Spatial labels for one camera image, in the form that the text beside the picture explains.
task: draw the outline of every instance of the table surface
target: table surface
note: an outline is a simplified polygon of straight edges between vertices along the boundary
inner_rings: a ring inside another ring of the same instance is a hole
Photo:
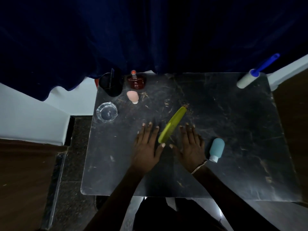
[[[148,74],[139,90],[139,103],[121,95],[109,97],[98,88],[91,124],[81,192],[110,195],[130,165],[131,146],[143,122],[163,130],[181,107],[187,112],[180,124],[195,124],[209,150],[214,138],[225,141],[218,163],[207,166],[243,199],[301,201],[298,180],[284,138],[275,102],[265,74],[245,89],[236,87],[242,73]],[[118,116],[102,123],[96,108],[112,102]],[[168,140],[180,144],[176,130]],[[134,196],[210,198],[165,147],[159,163],[140,182]]]

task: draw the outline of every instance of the glass ashtray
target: glass ashtray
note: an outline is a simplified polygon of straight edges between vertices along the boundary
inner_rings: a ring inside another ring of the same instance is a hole
[[[96,115],[102,122],[112,122],[117,117],[118,110],[113,103],[106,102],[96,109]]]

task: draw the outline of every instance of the finger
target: finger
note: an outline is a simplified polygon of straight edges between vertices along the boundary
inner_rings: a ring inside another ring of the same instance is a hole
[[[149,140],[149,145],[150,146],[153,146],[155,145],[155,142],[156,142],[156,138],[157,138],[157,134],[158,134],[158,131],[159,131],[159,126],[155,127],[154,130],[153,130],[153,133],[152,133],[152,136]]]
[[[138,143],[142,142],[143,135],[144,135],[144,129],[145,129],[145,123],[142,124],[141,130],[139,132]]]
[[[186,133],[185,129],[183,128],[183,126],[180,126],[180,132],[182,134],[183,145],[189,144],[188,136],[187,136],[187,133]]]
[[[193,133],[193,137],[195,139],[195,142],[198,146],[200,146],[200,139],[199,139],[199,136],[197,134],[197,131],[195,129],[195,125],[192,126],[192,133]]]
[[[149,122],[148,127],[145,128],[142,143],[148,143],[151,129],[152,129],[152,122]]]
[[[156,149],[154,158],[157,159],[158,161],[159,161],[160,155],[163,152],[165,146],[166,146],[166,144],[162,143]]]
[[[200,140],[200,147],[202,147],[202,149],[204,150],[205,149],[205,142],[203,140],[203,138],[201,137],[201,135],[198,135],[199,137],[199,140]]]
[[[186,132],[187,132],[187,136],[188,136],[188,140],[190,143],[196,143],[195,142],[195,138],[193,137],[193,132],[189,126],[189,124],[186,122]]]
[[[134,146],[136,146],[136,144],[138,143],[138,139],[139,139],[139,131],[137,132],[137,136],[134,140]]]
[[[182,159],[182,153],[180,152],[177,146],[170,144],[169,147],[172,149],[174,155],[176,155],[178,159]]]

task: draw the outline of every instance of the white bottle cap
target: white bottle cap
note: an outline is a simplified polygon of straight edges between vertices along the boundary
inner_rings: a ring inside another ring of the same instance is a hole
[[[217,163],[218,159],[219,159],[219,158],[218,158],[217,156],[215,156],[215,155],[211,155],[211,156],[210,156],[210,161],[212,161],[212,162]]]

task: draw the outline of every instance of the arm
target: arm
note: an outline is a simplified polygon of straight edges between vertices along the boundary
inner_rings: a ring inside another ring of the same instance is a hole
[[[183,151],[181,152],[175,145],[170,145],[170,147],[182,165],[191,173],[205,161],[205,143],[195,131],[195,127],[190,128],[188,123],[186,124],[186,130],[180,126],[180,131]],[[255,230],[264,228],[278,230],[225,186],[205,165],[199,168],[193,176],[209,192],[234,230],[245,230],[247,229],[247,224],[253,225]]]
[[[95,214],[84,231],[93,230],[120,230],[129,202],[143,176],[149,172],[159,161],[165,144],[158,146],[154,152],[154,145],[159,127],[152,129],[150,122],[148,127],[142,124],[133,145],[132,163],[120,184]]]

